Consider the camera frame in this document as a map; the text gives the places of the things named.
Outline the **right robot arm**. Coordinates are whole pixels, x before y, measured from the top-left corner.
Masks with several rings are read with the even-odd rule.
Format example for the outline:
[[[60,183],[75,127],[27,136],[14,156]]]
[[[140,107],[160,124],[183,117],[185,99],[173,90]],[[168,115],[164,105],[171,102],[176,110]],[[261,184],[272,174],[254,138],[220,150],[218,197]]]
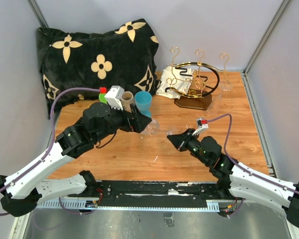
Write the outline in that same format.
[[[213,137],[199,140],[193,132],[188,129],[181,134],[168,135],[167,139],[179,152],[189,151],[209,168],[218,179],[216,194],[219,198],[233,196],[256,202],[285,216],[299,228],[299,181],[284,181],[254,170],[223,153]]]

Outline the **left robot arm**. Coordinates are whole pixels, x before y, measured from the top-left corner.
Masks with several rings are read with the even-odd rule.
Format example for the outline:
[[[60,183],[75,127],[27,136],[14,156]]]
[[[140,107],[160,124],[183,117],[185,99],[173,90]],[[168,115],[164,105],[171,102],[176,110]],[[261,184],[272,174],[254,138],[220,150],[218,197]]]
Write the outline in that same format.
[[[10,176],[0,175],[3,210],[7,215],[20,217],[51,199],[68,195],[93,196],[99,183],[90,171],[61,180],[48,180],[47,177],[92,150],[105,137],[115,135],[118,130],[141,133],[151,121],[136,105],[128,112],[105,103],[93,103],[74,125],[56,137],[51,147],[27,166]]]

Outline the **gold and black wine glass rack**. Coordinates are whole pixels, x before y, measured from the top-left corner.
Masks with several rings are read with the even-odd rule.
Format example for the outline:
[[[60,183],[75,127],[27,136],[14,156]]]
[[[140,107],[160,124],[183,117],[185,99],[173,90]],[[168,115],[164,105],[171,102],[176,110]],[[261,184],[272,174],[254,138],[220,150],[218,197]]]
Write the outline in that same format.
[[[205,52],[202,49],[195,50],[195,54],[200,58],[196,62],[183,62],[176,64],[175,58],[180,53],[180,49],[176,46],[170,49],[170,52],[174,53],[171,67],[176,69],[185,70],[185,68],[192,69],[193,79],[191,80],[191,86],[187,93],[180,93],[175,88],[172,88],[175,92],[179,93],[181,97],[179,99],[174,99],[174,104],[180,108],[193,109],[193,110],[203,110],[206,111],[211,104],[214,97],[212,94],[219,88],[219,83],[222,81],[230,81],[227,79],[226,63],[230,59],[227,53],[221,53],[219,55],[220,59],[224,59],[223,69],[218,69],[210,64],[203,63],[202,59],[205,56]],[[216,83],[214,86],[207,84],[208,77],[202,75],[202,68],[210,70],[216,76]]]

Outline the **tall clear champagne flute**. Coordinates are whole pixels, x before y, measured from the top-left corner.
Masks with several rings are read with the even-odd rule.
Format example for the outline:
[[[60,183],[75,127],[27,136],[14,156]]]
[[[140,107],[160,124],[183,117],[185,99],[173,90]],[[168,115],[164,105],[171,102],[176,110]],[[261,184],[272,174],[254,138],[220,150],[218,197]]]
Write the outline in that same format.
[[[221,90],[221,93],[212,100],[211,104],[207,109],[207,112],[211,115],[215,115],[218,113],[222,103],[222,96],[225,92],[232,91],[232,84],[228,81],[222,81],[219,83],[219,88]]]

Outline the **short clear wine glass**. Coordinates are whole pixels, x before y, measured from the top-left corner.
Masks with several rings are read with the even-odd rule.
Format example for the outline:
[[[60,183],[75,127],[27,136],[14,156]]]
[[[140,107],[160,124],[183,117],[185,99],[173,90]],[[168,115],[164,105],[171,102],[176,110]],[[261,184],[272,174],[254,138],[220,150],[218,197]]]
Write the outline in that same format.
[[[146,128],[141,132],[144,135],[156,135],[156,134],[163,134],[165,136],[177,134],[178,129],[174,126],[169,126],[167,129],[161,128],[158,121],[152,120]]]

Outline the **brown tinted clear goblet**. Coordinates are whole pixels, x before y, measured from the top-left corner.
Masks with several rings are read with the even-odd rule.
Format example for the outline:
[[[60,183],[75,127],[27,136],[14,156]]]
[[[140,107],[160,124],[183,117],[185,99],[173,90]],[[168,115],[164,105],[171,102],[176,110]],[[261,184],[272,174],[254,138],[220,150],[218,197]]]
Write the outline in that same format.
[[[135,104],[134,95],[130,91],[125,91],[122,94],[121,103],[124,110],[131,112],[131,104]]]

